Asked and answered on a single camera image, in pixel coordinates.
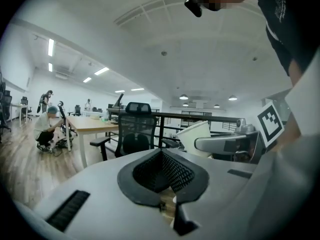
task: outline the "qr code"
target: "qr code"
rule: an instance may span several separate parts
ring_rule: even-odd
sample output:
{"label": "qr code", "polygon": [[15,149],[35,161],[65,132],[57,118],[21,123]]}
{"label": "qr code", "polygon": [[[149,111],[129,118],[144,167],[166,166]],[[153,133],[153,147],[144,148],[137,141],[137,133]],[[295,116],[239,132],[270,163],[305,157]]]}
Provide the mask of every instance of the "qr code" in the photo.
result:
{"label": "qr code", "polygon": [[283,129],[275,108],[272,105],[257,117],[268,142],[270,142],[272,138],[274,138]]}

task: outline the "backpack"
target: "backpack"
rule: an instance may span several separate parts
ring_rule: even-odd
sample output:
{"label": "backpack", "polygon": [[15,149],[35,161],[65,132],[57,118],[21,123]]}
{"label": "backpack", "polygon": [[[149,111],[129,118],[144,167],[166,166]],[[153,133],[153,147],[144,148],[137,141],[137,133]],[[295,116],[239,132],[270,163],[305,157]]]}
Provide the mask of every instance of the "backpack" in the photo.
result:
{"label": "backpack", "polygon": [[38,108],[37,108],[37,110],[36,110],[37,113],[40,112],[41,104],[44,102],[44,95],[45,95],[45,94],[42,94],[42,95],[41,95],[41,98],[40,98],[40,100],[39,100],[39,105],[38,105]]}

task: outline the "cap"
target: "cap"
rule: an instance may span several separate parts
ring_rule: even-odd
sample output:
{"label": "cap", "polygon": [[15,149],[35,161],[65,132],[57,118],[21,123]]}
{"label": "cap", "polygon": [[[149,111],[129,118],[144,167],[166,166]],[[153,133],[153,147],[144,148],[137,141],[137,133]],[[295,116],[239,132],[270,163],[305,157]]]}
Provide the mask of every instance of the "cap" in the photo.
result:
{"label": "cap", "polygon": [[55,115],[58,112],[58,109],[55,106],[50,106],[48,108],[48,113]]}

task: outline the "railing post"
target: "railing post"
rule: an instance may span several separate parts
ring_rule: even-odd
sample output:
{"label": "railing post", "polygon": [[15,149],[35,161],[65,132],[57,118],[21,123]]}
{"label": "railing post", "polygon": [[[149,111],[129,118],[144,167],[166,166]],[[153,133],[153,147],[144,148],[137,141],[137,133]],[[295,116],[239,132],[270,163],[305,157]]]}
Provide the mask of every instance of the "railing post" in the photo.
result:
{"label": "railing post", "polygon": [[162,138],[164,136],[164,126],[165,126],[165,118],[163,116],[160,117],[160,132],[159,132],[159,148],[162,148]]}

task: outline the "honeycomb mesh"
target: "honeycomb mesh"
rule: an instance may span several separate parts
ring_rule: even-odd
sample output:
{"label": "honeycomb mesh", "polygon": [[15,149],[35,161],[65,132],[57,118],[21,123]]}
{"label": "honeycomb mesh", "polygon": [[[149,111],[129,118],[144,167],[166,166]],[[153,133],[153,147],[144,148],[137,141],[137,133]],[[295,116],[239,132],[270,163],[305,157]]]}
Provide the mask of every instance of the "honeycomb mesh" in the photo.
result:
{"label": "honeycomb mesh", "polygon": [[156,192],[157,179],[165,177],[167,184],[176,193],[195,177],[194,172],[164,153],[158,153],[133,170],[133,178],[140,185]]}

